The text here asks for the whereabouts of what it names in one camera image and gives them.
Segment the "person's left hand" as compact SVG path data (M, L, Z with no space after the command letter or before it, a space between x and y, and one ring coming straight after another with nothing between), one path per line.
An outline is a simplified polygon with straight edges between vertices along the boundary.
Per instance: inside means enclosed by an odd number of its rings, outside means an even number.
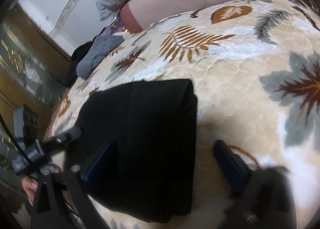
M28 201L30 202L30 204L33 204L38 187L38 181L30 176L24 176L21 183L23 190L27 194Z

